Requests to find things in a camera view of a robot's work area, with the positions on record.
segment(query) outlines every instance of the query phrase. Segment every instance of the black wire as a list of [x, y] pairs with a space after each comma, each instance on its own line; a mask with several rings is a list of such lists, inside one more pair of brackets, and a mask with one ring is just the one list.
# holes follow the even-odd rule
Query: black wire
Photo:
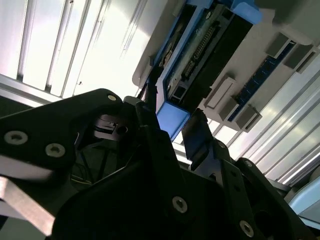
[[94, 181], [94, 177], [92, 176], [91, 170], [90, 170], [89, 165], [88, 165], [87, 160], [86, 160], [86, 157], [85, 157], [85, 155], [84, 155], [84, 153], [82, 151], [80, 152], [80, 157], [82, 158], [82, 161], [83, 161], [85, 170], [88, 173], [90, 182], [94, 183], [95, 182]]
[[81, 165], [80, 163], [77, 163], [77, 162], [74, 163], [74, 166], [76, 166], [79, 169], [81, 178], [86, 180], [87, 179], [87, 171], [86, 171], [85, 166], [83, 166], [83, 165]]
[[108, 154], [109, 154], [109, 151], [105, 149], [104, 150], [104, 154], [103, 154], [103, 159], [101, 161], [98, 177], [96, 179], [97, 181], [101, 180], [103, 178], [103, 176], [104, 176], [104, 172], [105, 172], [105, 168], [106, 168], [106, 164], [107, 164]]

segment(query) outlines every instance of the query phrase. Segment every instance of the bolt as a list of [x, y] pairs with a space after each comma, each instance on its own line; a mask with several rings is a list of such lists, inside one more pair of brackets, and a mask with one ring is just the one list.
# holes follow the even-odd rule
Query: bolt
[[245, 164], [246, 164], [249, 168], [251, 168], [251, 167], [252, 167], [252, 163], [251, 163], [251, 162], [249, 162], [249, 161], [245, 161]]
[[205, 19], [209, 19], [211, 16], [211, 12], [208, 12], [208, 14], [206, 15]]
[[172, 205], [175, 210], [182, 214], [184, 214], [188, 210], [186, 201], [180, 196], [175, 196], [172, 198]]
[[219, 146], [222, 147], [223, 149], [226, 147], [226, 145], [224, 145], [222, 141], [218, 141], [218, 144], [219, 144]]
[[110, 99], [111, 101], [115, 101], [117, 100], [115, 96], [112, 95], [108, 95], [108, 99]]
[[23, 131], [8, 131], [4, 135], [4, 140], [11, 145], [21, 145], [28, 141], [28, 135]]
[[254, 236], [254, 230], [252, 229], [252, 227], [250, 226], [249, 223], [247, 223], [244, 220], [241, 220], [239, 222], [240, 228], [241, 230], [245, 233], [245, 235], [247, 235], [249, 238], [252, 238]]
[[59, 143], [50, 143], [45, 147], [45, 153], [49, 157], [61, 158], [66, 153], [66, 149]]

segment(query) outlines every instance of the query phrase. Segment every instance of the blue connector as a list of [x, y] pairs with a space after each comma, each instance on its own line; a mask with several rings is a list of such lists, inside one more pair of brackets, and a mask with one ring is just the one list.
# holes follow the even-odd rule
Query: blue connector
[[221, 2], [229, 7], [231, 12], [249, 23], [258, 24], [262, 20], [262, 13], [255, 5], [254, 0], [221, 0]]

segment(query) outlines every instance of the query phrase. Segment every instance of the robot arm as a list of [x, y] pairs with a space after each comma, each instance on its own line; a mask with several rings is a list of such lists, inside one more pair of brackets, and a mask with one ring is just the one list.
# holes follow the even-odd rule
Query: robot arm
[[[196, 110], [180, 167], [152, 101], [98, 89], [0, 119], [0, 197], [52, 239], [303, 239], [310, 230], [248, 159], [234, 162]], [[117, 170], [70, 183], [83, 148], [120, 149]]]

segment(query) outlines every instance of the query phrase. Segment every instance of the cable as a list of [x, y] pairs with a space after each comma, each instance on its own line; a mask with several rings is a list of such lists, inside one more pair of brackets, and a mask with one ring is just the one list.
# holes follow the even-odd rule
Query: cable
[[109, 151], [105, 149], [103, 154], [103, 159], [101, 161], [98, 177], [96, 178], [97, 181], [101, 180], [104, 176], [108, 155], [109, 155]]
[[71, 178], [72, 181], [76, 182], [76, 183], [79, 183], [79, 184], [86, 184], [86, 185], [92, 185], [92, 183], [90, 182], [85, 182], [85, 181], [78, 181], [78, 180], [75, 180], [74, 178]]
[[85, 170], [88, 173], [89, 180], [90, 180], [91, 183], [94, 184], [95, 183], [94, 177], [92, 176], [91, 170], [90, 170], [89, 165], [88, 165], [87, 160], [86, 160], [86, 157], [85, 157], [85, 155], [84, 155], [84, 153], [82, 151], [80, 152], [80, 156], [82, 158]]

